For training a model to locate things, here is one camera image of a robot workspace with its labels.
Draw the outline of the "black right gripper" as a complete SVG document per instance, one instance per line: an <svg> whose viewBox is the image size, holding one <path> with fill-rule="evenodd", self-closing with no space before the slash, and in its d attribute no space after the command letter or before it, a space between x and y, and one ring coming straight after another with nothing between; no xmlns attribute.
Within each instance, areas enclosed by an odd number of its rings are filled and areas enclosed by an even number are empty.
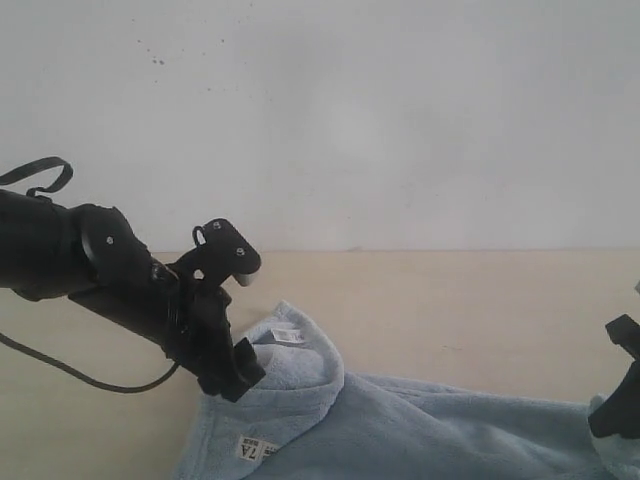
<svg viewBox="0 0 640 480"><path fill-rule="evenodd" d="M633 362L617 389L588 417L596 438L618 435L639 439L639 324L623 314L605 325L609 339L628 353Z"/></svg>

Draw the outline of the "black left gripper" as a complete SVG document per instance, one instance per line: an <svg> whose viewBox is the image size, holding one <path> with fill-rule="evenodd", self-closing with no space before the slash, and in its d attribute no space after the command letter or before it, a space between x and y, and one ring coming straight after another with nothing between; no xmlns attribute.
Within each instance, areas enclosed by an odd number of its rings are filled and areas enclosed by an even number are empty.
<svg viewBox="0 0 640 480"><path fill-rule="evenodd" d="M173 361L154 385L183 368L197 378L203 393L237 402L265 377L247 338L233 346L226 312L231 297L223 287L195 284L185 292L170 292L148 286L144 298L144 312L155 318L150 339Z"/></svg>

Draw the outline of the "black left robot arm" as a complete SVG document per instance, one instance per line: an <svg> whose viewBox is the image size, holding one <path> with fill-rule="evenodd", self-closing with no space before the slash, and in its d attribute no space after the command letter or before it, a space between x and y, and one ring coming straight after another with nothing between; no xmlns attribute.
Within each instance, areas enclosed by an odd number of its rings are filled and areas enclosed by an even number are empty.
<svg viewBox="0 0 640 480"><path fill-rule="evenodd" d="M32 302L66 297L159 346L205 394L236 402L265 371L249 340L232 339L223 284L250 284L261 257L224 218L192 236L194 248L165 264L116 208L4 190L1 286Z"/></svg>

